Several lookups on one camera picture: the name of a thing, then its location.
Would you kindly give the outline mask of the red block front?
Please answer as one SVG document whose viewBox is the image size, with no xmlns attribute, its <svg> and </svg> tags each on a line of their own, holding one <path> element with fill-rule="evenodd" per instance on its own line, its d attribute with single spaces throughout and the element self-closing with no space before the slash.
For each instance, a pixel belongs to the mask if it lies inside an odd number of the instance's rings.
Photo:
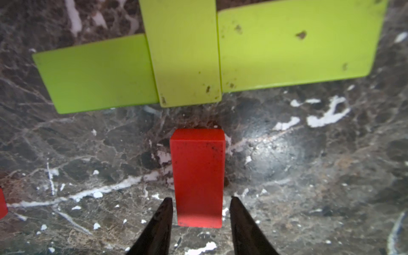
<svg viewBox="0 0 408 255">
<path fill-rule="evenodd" d="M 8 207 L 6 204 L 3 189 L 0 188 L 0 219 L 3 219 L 8 214 Z"/>
</svg>

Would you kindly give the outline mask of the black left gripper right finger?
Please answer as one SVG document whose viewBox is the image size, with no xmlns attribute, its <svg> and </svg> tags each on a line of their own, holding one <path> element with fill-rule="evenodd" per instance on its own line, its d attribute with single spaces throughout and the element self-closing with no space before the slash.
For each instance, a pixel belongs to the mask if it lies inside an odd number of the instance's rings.
<svg viewBox="0 0 408 255">
<path fill-rule="evenodd" d="M 279 255 L 238 197 L 229 209 L 235 255 Z"/>
</svg>

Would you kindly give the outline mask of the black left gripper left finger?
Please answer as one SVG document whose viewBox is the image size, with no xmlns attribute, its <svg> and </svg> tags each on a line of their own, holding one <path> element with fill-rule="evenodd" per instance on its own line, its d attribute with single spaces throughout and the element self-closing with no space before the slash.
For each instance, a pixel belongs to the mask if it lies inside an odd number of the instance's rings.
<svg viewBox="0 0 408 255">
<path fill-rule="evenodd" d="M 168 255 L 173 220 L 172 198 L 165 198 L 126 255 Z"/>
</svg>

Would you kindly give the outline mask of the red block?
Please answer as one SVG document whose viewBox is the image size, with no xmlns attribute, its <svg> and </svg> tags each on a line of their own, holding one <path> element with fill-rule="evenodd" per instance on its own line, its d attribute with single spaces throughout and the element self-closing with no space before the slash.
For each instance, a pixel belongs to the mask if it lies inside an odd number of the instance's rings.
<svg viewBox="0 0 408 255">
<path fill-rule="evenodd" d="M 177 129 L 171 139 L 177 223 L 222 227 L 226 139 L 221 129 Z"/>
<path fill-rule="evenodd" d="M 8 214 L 8 207 L 6 204 L 3 189 L 0 188 L 0 219 L 3 219 Z"/>
</svg>

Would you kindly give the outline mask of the green block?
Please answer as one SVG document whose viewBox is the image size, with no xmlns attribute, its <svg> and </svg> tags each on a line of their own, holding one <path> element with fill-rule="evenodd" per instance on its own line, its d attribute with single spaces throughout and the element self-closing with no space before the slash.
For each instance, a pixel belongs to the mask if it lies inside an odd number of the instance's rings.
<svg viewBox="0 0 408 255">
<path fill-rule="evenodd" d="M 161 107 L 222 99 L 215 1 L 140 1 Z"/>
<path fill-rule="evenodd" d="M 144 34 L 33 54 L 59 114 L 159 102 Z"/>
<path fill-rule="evenodd" d="M 218 13 L 223 92 L 367 76 L 387 1 L 270 1 Z"/>
</svg>

